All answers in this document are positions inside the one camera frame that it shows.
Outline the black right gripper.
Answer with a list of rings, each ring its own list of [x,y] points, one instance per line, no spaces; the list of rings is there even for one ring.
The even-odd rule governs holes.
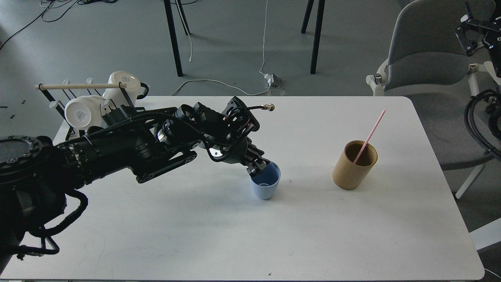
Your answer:
[[[467,56],[472,56],[481,48],[486,48],[490,55],[496,77],[501,76],[501,31],[499,27],[491,30],[492,23],[474,18],[471,7],[465,2],[465,15],[460,19],[460,25],[455,28],[455,34],[462,50]]]

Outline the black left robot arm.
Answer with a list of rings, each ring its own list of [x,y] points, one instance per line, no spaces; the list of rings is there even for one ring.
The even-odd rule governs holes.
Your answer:
[[[274,105],[248,107],[234,97],[221,113],[201,103],[145,111],[121,106],[104,116],[107,127],[57,145],[48,136],[1,137],[1,270],[12,256],[57,254],[52,237],[88,206],[80,189],[124,168],[145,183],[193,161],[200,146],[213,162],[261,174],[270,161],[248,136],[260,128],[256,109]]]

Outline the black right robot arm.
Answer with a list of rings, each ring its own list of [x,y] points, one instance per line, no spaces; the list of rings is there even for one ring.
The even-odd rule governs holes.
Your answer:
[[[460,26],[455,28],[455,34],[462,50],[467,56],[472,56],[478,50],[478,42],[467,39],[466,32],[471,30],[483,36],[481,46],[487,49],[491,62],[490,65],[484,63],[483,66],[491,77],[496,80],[497,84],[500,84],[500,13],[494,13],[493,16],[493,21],[483,21],[474,18],[469,3],[465,2],[465,15],[460,20]],[[495,147],[481,133],[474,118],[476,105],[482,100],[485,102],[490,101],[490,104],[486,107],[486,112],[489,114],[487,127],[492,136],[500,140],[500,85],[496,89],[487,89],[481,91],[479,94],[472,95],[464,113],[465,126],[468,133],[483,148],[485,155],[491,155],[499,161],[501,159],[499,148]]]

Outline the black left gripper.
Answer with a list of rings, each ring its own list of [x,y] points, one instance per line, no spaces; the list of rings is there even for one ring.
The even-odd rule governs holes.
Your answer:
[[[197,139],[213,161],[245,164],[251,177],[262,173],[270,160],[263,157],[264,151],[248,137],[260,128],[251,112],[260,108],[248,107],[236,96],[227,102],[222,112],[196,103]]]

